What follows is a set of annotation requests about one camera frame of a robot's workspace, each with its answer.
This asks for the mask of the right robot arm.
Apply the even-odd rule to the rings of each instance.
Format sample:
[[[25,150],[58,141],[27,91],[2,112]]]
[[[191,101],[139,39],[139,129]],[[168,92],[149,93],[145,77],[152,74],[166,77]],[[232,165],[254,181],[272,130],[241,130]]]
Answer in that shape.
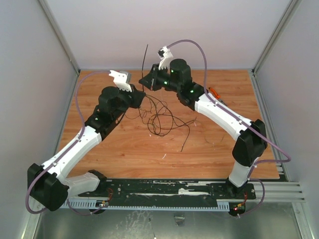
[[[172,60],[169,69],[160,69],[154,64],[139,83],[151,91],[164,88],[176,93],[179,101],[223,128],[234,140],[232,150],[235,163],[226,180],[226,192],[231,198],[244,193],[253,164],[262,156],[268,144],[265,124],[252,121],[223,105],[211,94],[206,95],[202,85],[193,81],[191,68],[183,59]]]

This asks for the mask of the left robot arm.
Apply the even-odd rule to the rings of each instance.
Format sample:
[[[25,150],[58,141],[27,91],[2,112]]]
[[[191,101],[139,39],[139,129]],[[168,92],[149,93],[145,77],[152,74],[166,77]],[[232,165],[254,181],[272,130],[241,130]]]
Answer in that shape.
[[[32,164],[27,170],[27,210],[29,198],[39,202],[44,209],[55,211],[69,198],[86,192],[103,196],[107,191],[106,176],[96,170],[68,177],[76,164],[95,146],[101,143],[121,122],[129,108],[138,109],[145,92],[134,85],[124,91],[118,87],[105,87],[98,98],[92,115],[84,122],[78,134],[55,156],[41,165]]]

